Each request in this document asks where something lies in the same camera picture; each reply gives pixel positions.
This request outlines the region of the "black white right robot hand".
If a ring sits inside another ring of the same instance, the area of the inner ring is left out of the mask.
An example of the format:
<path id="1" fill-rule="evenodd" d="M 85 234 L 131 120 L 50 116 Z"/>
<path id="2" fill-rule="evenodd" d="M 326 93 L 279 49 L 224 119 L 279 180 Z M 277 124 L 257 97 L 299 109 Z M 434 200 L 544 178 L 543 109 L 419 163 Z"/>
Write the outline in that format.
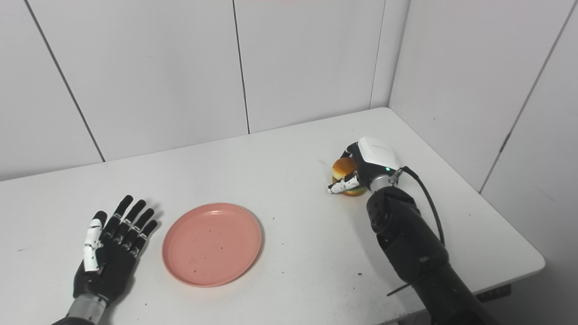
<path id="1" fill-rule="evenodd" d="M 333 182 L 330 194 L 353 196 L 369 190 L 372 193 L 384 187 L 397 186 L 402 173 L 394 151 L 382 140 L 363 137 L 345 148 L 332 165 Z"/>

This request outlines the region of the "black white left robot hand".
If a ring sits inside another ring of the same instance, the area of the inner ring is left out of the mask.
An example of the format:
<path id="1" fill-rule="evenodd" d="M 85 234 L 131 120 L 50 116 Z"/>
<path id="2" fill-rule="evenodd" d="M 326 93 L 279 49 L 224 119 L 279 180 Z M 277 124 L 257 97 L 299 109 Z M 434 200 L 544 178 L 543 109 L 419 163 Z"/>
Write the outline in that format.
<path id="1" fill-rule="evenodd" d="M 158 226 L 145 200 L 125 196 L 114 213 L 96 212 L 85 234 L 83 259 L 74 277 L 73 297 L 93 296 L 107 306 L 118 300 L 134 276 L 136 264 Z"/>

